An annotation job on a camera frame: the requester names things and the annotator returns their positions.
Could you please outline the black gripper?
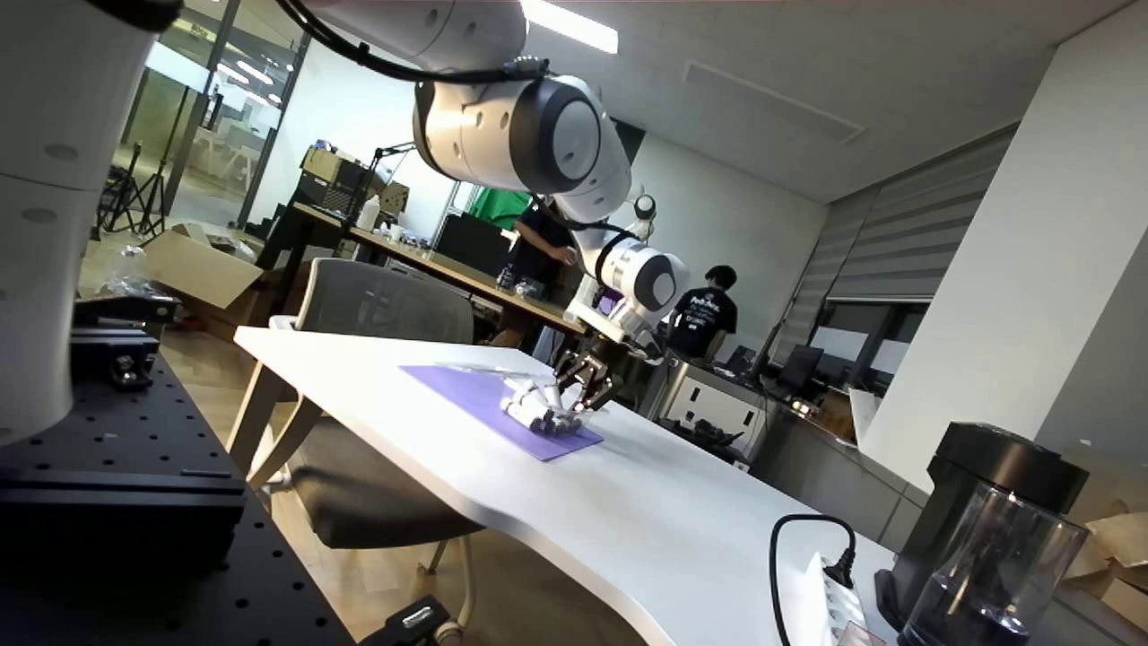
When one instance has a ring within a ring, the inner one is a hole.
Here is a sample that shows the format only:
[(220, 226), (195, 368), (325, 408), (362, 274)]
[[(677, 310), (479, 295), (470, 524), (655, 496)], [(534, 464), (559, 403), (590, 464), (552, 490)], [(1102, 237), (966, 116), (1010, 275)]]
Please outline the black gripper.
[(618, 379), (596, 356), (565, 350), (557, 367), (559, 403), (565, 414), (602, 408)]

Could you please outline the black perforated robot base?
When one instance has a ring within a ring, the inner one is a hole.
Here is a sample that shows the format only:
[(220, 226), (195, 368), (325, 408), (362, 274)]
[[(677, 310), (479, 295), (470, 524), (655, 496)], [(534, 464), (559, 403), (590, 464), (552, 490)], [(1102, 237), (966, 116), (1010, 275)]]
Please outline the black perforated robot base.
[(347, 646), (159, 356), (165, 296), (74, 310), (71, 414), (0, 452), (0, 646)]

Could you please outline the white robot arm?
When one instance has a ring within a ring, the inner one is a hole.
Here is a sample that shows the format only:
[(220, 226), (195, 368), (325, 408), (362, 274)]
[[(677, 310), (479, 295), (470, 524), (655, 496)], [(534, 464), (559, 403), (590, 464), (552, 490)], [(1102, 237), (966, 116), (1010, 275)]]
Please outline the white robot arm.
[[(654, 356), (685, 267), (618, 222), (630, 161), (596, 90), (526, 49), (523, 0), (277, 0), (325, 49), (411, 86), (441, 174), (559, 203), (583, 261), (569, 317)], [(0, 0), (0, 433), (71, 414), (81, 246), (130, 101), (181, 0)]]

